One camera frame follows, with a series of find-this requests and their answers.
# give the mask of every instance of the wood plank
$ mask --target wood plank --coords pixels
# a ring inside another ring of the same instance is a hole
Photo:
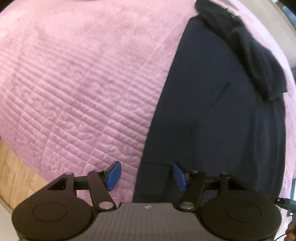
[[[34,172],[21,161],[13,182],[9,205],[14,209],[27,198]]]
[[[39,191],[41,188],[46,186],[48,182],[44,180],[41,176],[39,176],[36,172],[34,173],[34,176],[32,178],[32,182],[30,187],[35,191]]]
[[[5,159],[5,163],[10,167],[10,169],[12,171],[14,171],[16,173],[17,167],[20,163],[20,159],[17,157],[17,155],[12,150],[9,149],[6,159]]]
[[[7,153],[8,153],[8,146],[2,140],[0,140],[0,176],[3,170]]]
[[[9,204],[11,190],[15,179],[15,172],[5,163],[0,177],[0,195]]]
[[[32,188],[29,188],[28,193],[27,193],[27,198],[32,196],[35,193],[35,191]]]

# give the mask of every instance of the human hand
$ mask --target human hand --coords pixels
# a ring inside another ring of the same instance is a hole
[[[284,238],[284,241],[294,241],[295,240],[295,235],[293,233],[295,229],[295,224],[293,224],[292,222],[289,223],[288,228],[286,230],[286,237]]]

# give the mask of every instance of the pink quilted blanket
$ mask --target pink quilted blanket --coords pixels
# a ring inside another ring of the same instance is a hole
[[[296,175],[296,94],[270,33],[231,0],[285,70],[287,154],[282,196]],[[129,202],[145,139],[195,0],[15,0],[0,14],[0,136],[51,181],[114,160],[111,193]]]

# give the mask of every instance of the silver screw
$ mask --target silver screw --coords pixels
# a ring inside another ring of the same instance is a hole
[[[108,209],[113,208],[113,207],[114,207],[114,204],[111,203],[111,202],[101,202],[101,203],[99,204],[99,207],[100,207],[101,209],[108,210]]]
[[[184,210],[190,210],[194,208],[194,204],[192,202],[182,202],[180,204],[180,208]]]

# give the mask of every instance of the circular cover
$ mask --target circular cover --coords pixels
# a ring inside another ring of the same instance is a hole
[[[262,197],[219,196],[202,208],[204,225],[228,240],[255,241],[270,237],[281,224],[277,207]]]
[[[84,231],[92,220],[91,207],[82,199],[55,192],[27,199],[16,207],[12,223],[28,240],[67,240]]]

